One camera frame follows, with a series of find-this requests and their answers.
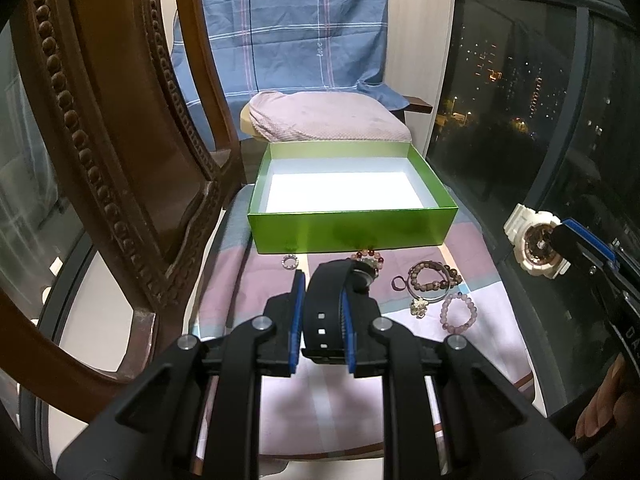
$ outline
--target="screw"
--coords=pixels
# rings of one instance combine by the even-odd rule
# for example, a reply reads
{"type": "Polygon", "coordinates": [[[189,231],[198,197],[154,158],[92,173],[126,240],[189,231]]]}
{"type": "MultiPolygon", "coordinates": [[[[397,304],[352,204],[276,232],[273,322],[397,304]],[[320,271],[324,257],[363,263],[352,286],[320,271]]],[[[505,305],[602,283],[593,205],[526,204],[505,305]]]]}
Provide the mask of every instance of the screw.
{"type": "Polygon", "coordinates": [[[454,350],[462,350],[466,346],[466,337],[455,334],[447,337],[447,344],[454,350]]]}
{"type": "Polygon", "coordinates": [[[183,334],[178,338],[178,348],[180,350],[191,350],[198,344],[198,338],[193,334],[183,334]]]}
{"type": "Polygon", "coordinates": [[[256,330],[267,330],[268,328],[271,327],[272,324],[273,324],[273,321],[271,320],[270,317],[267,317],[267,316],[254,317],[254,319],[251,322],[251,325],[256,330]]]}
{"type": "Polygon", "coordinates": [[[373,320],[373,328],[375,328],[376,330],[380,330],[380,332],[389,330],[393,325],[394,322],[391,321],[388,317],[377,317],[373,320]]]}

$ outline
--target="carved bead trim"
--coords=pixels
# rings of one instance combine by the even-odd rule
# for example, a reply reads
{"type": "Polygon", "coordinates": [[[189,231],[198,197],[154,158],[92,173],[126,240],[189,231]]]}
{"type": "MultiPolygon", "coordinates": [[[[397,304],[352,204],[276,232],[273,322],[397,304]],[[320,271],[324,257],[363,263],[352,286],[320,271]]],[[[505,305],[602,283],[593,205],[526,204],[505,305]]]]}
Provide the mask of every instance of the carved bead trim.
{"type": "Polygon", "coordinates": [[[220,168],[214,163],[204,145],[204,142],[202,142],[200,135],[196,131],[196,127],[193,124],[193,121],[191,121],[191,116],[187,111],[187,105],[184,102],[182,93],[178,89],[178,81],[175,78],[174,67],[171,63],[171,59],[167,55],[166,43],[164,42],[164,36],[162,34],[160,5],[158,4],[158,0],[149,0],[149,15],[151,16],[152,28],[151,33],[147,35],[149,50],[156,65],[156,69],[159,68],[158,72],[162,75],[160,83],[164,86],[164,90],[170,98],[170,102],[168,104],[173,106],[175,114],[178,117],[179,124],[176,125],[178,128],[182,128],[189,137],[199,163],[209,171],[212,179],[217,181],[220,178],[220,168]]]}
{"type": "Polygon", "coordinates": [[[90,147],[89,135],[82,129],[78,112],[74,109],[73,94],[66,88],[66,76],[62,60],[58,55],[58,44],[55,39],[54,27],[50,20],[50,8],[47,0],[33,0],[34,16],[37,31],[42,38],[42,51],[46,56],[46,67],[50,76],[51,88],[56,95],[60,108],[60,115],[71,136],[71,140],[78,154],[78,161],[84,167],[86,177],[91,184],[98,203],[102,204],[103,213],[108,219],[113,237],[122,253],[127,256],[136,270],[137,275],[146,284],[146,293],[152,304],[166,303],[167,297],[161,290],[161,285],[154,278],[153,272],[144,264],[138,253],[134,239],[129,235],[130,227],[122,217],[120,207],[115,203],[116,194],[104,181],[100,168],[94,161],[94,154],[90,147]]]}

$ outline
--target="dark ring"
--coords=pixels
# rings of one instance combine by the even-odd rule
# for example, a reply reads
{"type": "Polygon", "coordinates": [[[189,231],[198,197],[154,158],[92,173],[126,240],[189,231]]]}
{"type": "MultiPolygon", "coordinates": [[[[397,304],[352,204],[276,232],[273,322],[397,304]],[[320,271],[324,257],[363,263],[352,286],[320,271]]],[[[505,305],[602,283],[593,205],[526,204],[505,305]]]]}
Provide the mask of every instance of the dark ring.
{"type": "Polygon", "coordinates": [[[408,288],[408,285],[406,284],[406,281],[404,280],[404,278],[402,276],[396,276],[394,279],[391,280],[391,288],[397,292],[402,292],[403,290],[405,290],[406,288],[408,288]],[[404,285],[403,288],[399,288],[398,286],[396,286],[396,280],[400,278],[400,280],[402,281],[402,284],[404,285]]]}

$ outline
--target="ring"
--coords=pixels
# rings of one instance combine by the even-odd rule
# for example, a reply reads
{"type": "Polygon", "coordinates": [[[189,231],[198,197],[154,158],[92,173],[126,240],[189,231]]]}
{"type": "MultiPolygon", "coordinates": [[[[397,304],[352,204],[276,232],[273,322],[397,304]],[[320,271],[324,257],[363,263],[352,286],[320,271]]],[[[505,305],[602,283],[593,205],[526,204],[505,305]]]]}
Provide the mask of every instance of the ring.
{"type": "Polygon", "coordinates": [[[295,254],[287,254],[282,259],[282,266],[287,270],[294,270],[298,268],[298,257],[295,254]]]}
{"type": "Polygon", "coordinates": [[[404,280],[404,278],[402,276],[396,276],[394,279],[391,280],[391,288],[397,292],[402,292],[403,290],[405,290],[407,288],[406,286],[406,281],[404,280]],[[404,285],[402,288],[398,287],[396,285],[396,280],[400,279],[400,281],[402,281],[402,284],[404,285]]]}

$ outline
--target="wooden chair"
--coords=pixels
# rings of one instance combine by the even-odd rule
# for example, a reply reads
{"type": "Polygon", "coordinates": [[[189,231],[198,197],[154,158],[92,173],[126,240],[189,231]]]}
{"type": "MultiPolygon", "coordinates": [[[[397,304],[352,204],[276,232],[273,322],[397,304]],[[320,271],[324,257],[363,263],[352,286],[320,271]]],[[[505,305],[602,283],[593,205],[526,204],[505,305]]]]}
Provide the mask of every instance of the wooden chair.
{"type": "Polygon", "coordinates": [[[0,368],[84,421],[180,335],[205,244],[244,182],[238,138],[201,41],[202,7],[178,7],[215,153],[178,88],[160,0],[22,0],[11,18],[60,185],[134,315],[120,367],[101,372],[43,338],[0,291],[0,368]]]}

